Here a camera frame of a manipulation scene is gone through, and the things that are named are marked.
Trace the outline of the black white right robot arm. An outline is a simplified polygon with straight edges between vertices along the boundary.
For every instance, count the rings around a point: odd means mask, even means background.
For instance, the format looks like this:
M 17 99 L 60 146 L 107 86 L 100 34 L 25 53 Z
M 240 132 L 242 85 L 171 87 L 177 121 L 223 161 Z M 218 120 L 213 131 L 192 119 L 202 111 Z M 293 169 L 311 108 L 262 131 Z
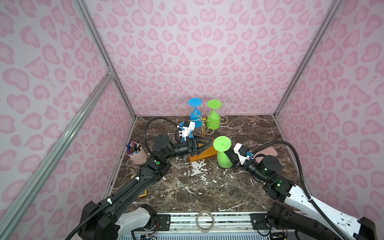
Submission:
M 376 225 L 366 217 L 357 219 L 311 196 L 302 186 L 294 184 L 282 174 L 283 166 L 271 155 L 252 154 L 248 148 L 224 152 L 231 166 L 262 182 L 263 189 L 279 201 L 266 214 L 272 228 L 288 227 L 317 240 L 375 240 Z

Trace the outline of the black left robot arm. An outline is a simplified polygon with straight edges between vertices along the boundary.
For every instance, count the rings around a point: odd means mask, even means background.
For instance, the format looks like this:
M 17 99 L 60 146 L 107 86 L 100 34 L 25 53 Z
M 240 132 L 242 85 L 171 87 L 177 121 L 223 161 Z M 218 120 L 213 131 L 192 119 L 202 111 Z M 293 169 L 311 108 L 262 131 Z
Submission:
M 167 174 L 172 166 L 168 159 L 200 155 L 212 144 L 213 141 L 205 137 L 196 136 L 174 144 L 168 136 L 156 136 L 150 159 L 139 168 L 135 177 L 98 204 L 86 204 L 80 223 L 66 238 L 70 240 L 74 235 L 78 235 L 83 240 L 118 239 L 124 227 L 124 224 L 118 222 L 123 212 L 142 192 Z

